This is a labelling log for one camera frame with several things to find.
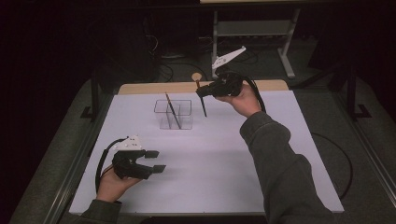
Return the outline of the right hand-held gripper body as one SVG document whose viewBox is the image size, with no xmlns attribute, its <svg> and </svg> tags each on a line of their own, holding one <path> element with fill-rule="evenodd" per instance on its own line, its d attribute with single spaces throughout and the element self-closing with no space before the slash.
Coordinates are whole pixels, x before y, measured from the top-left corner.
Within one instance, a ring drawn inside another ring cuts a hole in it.
<svg viewBox="0 0 396 224">
<path fill-rule="evenodd" d="M 229 63 L 235 57 L 244 52 L 246 48 L 242 46 L 240 49 L 227 53 L 223 56 L 218 57 L 213 63 L 212 68 L 217 69 L 221 66 Z M 215 80 L 212 95 L 213 96 L 226 96 L 232 95 L 237 96 L 240 92 L 242 85 L 242 79 L 238 75 L 232 73 L 218 74 L 218 78 Z"/>
</svg>

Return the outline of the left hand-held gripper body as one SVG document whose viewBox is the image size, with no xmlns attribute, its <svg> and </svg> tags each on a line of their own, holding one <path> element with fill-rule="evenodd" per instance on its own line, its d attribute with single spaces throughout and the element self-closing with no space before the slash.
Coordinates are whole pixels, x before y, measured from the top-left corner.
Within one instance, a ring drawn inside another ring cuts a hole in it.
<svg viewBox="0 0 396 224">
<path fill-rule="evenodd" d="M 148 179 L 153 174 L 152 167 L 136 162 L 139 158 L 145 158 L 147 152 L 147 150 L 143 149 L 137 135 L 121 140 L 113 149 L 115 154 L 112 165 L 115 174 L 120 179 L 124 177 Z"/>
</svg>

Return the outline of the fluffy makeup brush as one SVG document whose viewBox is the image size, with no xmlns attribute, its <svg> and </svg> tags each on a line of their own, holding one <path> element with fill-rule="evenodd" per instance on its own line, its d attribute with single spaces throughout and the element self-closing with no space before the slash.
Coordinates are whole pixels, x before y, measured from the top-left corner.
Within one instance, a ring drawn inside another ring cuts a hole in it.
<svg viewBox="0 0 396 224">
<path fill-rule="evenodd" d="M 201 78 L 202 78 L 202 75 L 200 73 L 193 73 L 191 75 L 191 79 L 195 82 L 197 88 L 200 88 L 200 80 L 201 80 Z M 202 105 L 202 108 L 203 108 L 203 111 L 204 111 L 204 115 L 207 116 L 204 99 L 200 98 L 200 100 L 201 100 L 201 105 Z"/>
</svg>

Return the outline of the clear acrylic organizer box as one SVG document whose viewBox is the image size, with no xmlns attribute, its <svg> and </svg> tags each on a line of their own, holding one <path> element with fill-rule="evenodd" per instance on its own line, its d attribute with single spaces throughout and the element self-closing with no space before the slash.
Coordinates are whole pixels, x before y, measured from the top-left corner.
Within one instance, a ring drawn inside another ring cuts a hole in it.
<svg viewBox="0 0 396 224">
<path fill-rule="evenodd" d="M 193 124 L 191 100 L 171 100 L 176 111 L 181 130 L 191 130 Z M 157 100 L 154 113 L 162 130 L 180 130 L 172 115 L 167 100 Z"/>
</svg>

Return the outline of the thin makeup brush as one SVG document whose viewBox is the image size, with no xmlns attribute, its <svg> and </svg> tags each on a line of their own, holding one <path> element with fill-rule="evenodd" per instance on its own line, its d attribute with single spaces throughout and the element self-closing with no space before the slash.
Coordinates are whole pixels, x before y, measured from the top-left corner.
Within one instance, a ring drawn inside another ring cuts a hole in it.
<svg viewBox="0 0 396 224">
<path fill-rule="evenodd" d="M 165 93 L 165 97 L 166 97 L 167 103 L 169 104 L 169 108 L 171 109 L 172 115 L 173 115 L 173 117 L 174 117 L 174 119 L 175 119 L 175 121 L 177 123 L 177 127 L 181 130 L 181 125 L 180 125 L 180 123 L 179 123 L 179 121 L 177 119 L 176 111 L 175 111 L 175 109 L 174 109 L 174 107 L 172 105 L 172 102 L 171 102 L 170 97 L 169 97 L 167 92 Z"/>
</svg>

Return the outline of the person's right hand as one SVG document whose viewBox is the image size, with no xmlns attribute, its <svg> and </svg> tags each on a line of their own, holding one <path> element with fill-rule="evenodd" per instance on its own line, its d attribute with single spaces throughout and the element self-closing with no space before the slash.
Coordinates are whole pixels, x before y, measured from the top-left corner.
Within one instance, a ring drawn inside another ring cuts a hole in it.
<svg viewBox="0 0 396 224">
<path fill-rule="evenodd" d="M 246 118 L 262 110 L 255 92 L 246 84 L 242 85 L 237 96 L 218 96 L 217 100 L 230 104 L 237 113 Z"/>
</svg>

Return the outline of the person's left hand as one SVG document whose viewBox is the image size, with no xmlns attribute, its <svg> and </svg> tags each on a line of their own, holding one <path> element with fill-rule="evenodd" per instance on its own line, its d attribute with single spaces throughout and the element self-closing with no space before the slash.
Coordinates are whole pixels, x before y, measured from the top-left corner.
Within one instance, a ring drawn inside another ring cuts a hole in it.
<svg viewBox="0 0 396 224">
<path fill-rule="evenodd" d="M 140 182 L 137 178 L 120 179 L 114 172 L 108 171 L 100 181 L 96 199 L 108 203 L 117 201 L 130 187 Z"/>
</svg>

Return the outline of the black metal stand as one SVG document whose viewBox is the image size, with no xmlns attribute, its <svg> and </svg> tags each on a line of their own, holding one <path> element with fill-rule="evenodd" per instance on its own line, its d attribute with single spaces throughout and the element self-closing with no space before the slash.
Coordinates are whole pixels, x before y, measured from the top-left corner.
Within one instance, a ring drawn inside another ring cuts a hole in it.
<svg viewBox="0 0 396 224">
<path fill-rule="evenodd" d="M 97 72 L 92 71 L 91 76 L 91 105 L 85 106 L 80 117 L 82 119 L 90 119 L 94 122 L 99 113 L 99 83 L 97 80 Z"/>
<path fill-rule="evenodd" d="M 346 86 L 346 112 L 356 121 L 360 118 L 370 118 L 371 114 L 365 105 L 356 103 L 357 73 L 356 69 L 350 64 L 340 62 L 335 65 L 334 75 L 328 85 L 331 91 L 340 91 Z"/>
</svg>

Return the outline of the aluminium rail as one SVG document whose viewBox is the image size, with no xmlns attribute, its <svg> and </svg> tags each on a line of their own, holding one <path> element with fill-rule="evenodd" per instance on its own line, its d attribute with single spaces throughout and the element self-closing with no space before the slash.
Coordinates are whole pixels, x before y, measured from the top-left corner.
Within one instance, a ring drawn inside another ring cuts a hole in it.
<svg viewBox="0 0 396 224">
<path fill-rule="evenodd" d="M 99 107 L 94 109 L 83 103 L 82 97 L 77 97 L 67 112 L 49 148 L 49 161 L 45 165 L 46 179 L 56 181 L 56 188 L 42 224 L 58 224 L 62 219 L 78 188 L 112 99 L 112 95 L 100 96 Z"/>
<path fill-rule="evenodd" d="M 370 118 L 370 113 L 364 105 L 358 105 L 357 112 L 349 112 L 347 108 L 347 101 L 344 100 L 339 93 L 333 92 L 332 98 L 337 104 L 337 107 L 342 110 L 344 118 L 361 143 L 362 148 L 368 157 L 368 161 L 375 173 L 375 176 L 378 178 L 382 188 L 387 193 L 389 200 L 396 208 L 396 182 L 393 180 L 387 168 L 378 157 L 377 153 L 375 152 L 374 145 L 370 142 L 368 136 L 364 133 L 363 128 L 359 124 L 359 119 Z"/>
</svg>

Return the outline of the white metal desk frame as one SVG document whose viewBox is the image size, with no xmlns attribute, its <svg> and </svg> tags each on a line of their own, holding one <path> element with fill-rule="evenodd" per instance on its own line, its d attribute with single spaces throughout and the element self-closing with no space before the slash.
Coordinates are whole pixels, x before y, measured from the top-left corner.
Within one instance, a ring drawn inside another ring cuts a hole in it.
<svg viewBox="0 0 396 224">
<path fill-rule="evenodd" d="M 283 45 L 277 49 L 277 55 L 282 63 L 288 78 L 295 78 L 295 73 L 288 58 L 291 40 L 294 36 L 301 10 L 304 7 L 326 6 L 337 0 L 199 0 L 200 7 L 213 7 L 213 46 L 212 46 L 212 77 L 218 77 L 219 69 L 232 57 L 241 54 L 246 48 L 228 53 L 227 56 L 218 55 L 218 38 L 231 36 L 270 36 L 280 35 L 286 39 Z M 243 8 L 259 9 L 278 7 L 284 9 L 289 7 L 291 16 L 288 19 L 261 19 L 225 21 L 219 19 L 221 10 L 242 10 Z"/>
</svg>

